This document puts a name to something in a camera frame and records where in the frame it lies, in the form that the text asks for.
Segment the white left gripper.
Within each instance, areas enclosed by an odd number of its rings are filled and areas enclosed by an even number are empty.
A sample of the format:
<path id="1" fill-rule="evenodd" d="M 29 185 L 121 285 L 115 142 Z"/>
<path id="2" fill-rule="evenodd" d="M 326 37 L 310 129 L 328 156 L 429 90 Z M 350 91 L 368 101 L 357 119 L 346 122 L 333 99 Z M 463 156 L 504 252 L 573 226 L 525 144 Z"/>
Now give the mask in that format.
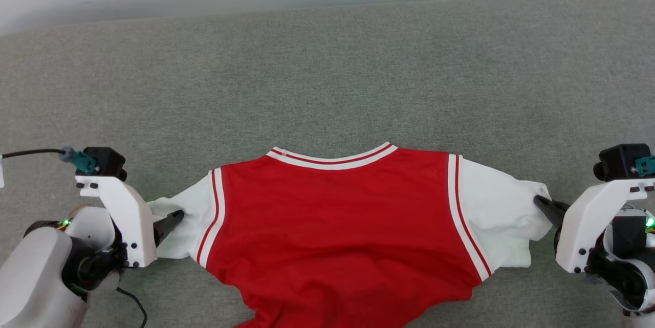
<path id="1" fill-rule="evenodd" d="M 163 242 L 184 219 L 185 213 L 176 210 L 154 222 L 154 216 L 136 190 L 115 177 L 77 175 L 84 184 L 80 195 L 96 197 L 102 202 L 113 223 L 128 244 L 127 260 L 145 268 L 157 260 L 156 247 Z"/>

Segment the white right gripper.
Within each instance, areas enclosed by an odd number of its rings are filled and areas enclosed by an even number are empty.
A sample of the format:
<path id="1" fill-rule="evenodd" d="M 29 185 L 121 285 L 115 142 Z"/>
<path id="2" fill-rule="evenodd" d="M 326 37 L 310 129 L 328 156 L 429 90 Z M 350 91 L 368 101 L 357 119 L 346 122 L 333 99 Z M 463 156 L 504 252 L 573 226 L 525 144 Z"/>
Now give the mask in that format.
<path id="1" fill-rule="evenodd" d="M 588 188 L 571 206 L 564 202 L 550 200 L 545 196 L 534 196 L 534 204 L 555 228 L 561 228 L 556 262 L 569 273 L 582 271 L 588 255 L 582 255 L 596 246 L 596 240 L 622 207 L 631 201 L 643 200 L 648 196 L 646 187 L 655 187 L 655 178 L 615 180 Z"/>

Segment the red and white jersey shirt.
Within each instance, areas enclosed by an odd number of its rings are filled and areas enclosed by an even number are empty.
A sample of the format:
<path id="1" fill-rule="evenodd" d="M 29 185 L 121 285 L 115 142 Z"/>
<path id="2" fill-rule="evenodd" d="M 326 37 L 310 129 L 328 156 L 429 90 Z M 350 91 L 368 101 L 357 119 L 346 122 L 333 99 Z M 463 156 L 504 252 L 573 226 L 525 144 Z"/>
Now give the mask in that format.
<path id="1" fill-rule="evenodd" d="M 183 211 L 157 255 L 237 288 L 254 316 L 236 328 L 404 328 L 529 267 L 552 227 L 537 195 L 545 184 L 385 142 L 336 159 L 276 147 L 148 206 Z"/>

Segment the grey fabric sofa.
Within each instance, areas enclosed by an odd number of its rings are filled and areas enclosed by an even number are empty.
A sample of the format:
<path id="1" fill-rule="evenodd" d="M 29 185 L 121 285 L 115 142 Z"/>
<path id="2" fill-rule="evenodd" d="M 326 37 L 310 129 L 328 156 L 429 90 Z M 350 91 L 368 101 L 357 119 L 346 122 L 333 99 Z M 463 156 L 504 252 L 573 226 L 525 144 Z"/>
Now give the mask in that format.
<path id="1" fill-rule="evenodd" d="M 151 201 L 272 147 L 458 153 L 573 202 L 655 151 L 655 0 L 444 0 L 0 37 L 0 153 L 108 146 Z"/>

